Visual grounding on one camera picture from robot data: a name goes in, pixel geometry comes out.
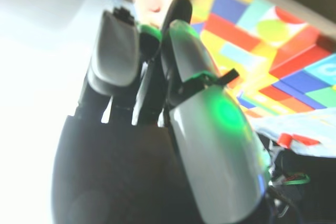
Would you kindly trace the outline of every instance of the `teal square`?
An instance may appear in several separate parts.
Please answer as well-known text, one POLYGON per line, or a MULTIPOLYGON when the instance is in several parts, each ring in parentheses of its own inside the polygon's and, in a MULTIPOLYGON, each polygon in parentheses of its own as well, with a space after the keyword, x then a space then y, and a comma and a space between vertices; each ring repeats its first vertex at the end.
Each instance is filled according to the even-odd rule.
POLYGON ((305 71, 320 80, 330 84, 336 84, 336 54, 307 66, 305 71))
POLYGON ((336 107, 336 90, 333 90, 332 87, 308 92, 306 95, 326 107, 336 107))

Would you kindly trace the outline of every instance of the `yellow-green circle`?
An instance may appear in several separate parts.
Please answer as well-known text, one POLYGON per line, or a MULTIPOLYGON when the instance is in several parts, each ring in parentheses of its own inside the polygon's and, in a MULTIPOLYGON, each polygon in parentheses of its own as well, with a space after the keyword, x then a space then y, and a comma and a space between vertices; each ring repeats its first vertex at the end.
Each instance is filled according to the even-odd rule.
POLYGON ((289 27, 285 22, 276 19, 258 23, 257 31, 261 39, 268 42, 282 42, 289 39, 289 27))

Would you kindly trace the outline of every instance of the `robotic hand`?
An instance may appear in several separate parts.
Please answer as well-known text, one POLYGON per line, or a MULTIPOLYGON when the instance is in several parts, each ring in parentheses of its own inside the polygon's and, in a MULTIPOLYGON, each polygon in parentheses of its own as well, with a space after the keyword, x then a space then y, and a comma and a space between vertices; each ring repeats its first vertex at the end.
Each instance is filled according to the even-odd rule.
POLYGON ((56 155, 56 224, 272 219, 270 156, 225 90, 238 73, 221 76, 191 13, 189 0, 174 0, 160 33, 139 32, 125 9, 103 13, 56 155))

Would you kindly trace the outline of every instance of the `green square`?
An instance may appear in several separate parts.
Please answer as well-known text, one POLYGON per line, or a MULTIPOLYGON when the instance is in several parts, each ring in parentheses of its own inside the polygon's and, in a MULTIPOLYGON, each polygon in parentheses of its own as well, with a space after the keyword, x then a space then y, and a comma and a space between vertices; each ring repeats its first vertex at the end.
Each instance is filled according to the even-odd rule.
POLYGON ((336 90, 333 90, 332 87, 311 91, 306 95, 326 107, 336 107, 336 90))

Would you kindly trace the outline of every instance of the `colorful patterned fabric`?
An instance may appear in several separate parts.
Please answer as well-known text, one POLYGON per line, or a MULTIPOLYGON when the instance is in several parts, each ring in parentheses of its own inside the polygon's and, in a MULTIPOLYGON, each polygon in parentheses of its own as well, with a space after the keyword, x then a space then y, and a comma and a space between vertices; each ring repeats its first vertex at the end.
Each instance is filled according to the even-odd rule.
POLYGON ((319 31, 266 0, 192 0, 192 26, 249 116, 336 106, 336 54, 319 31))

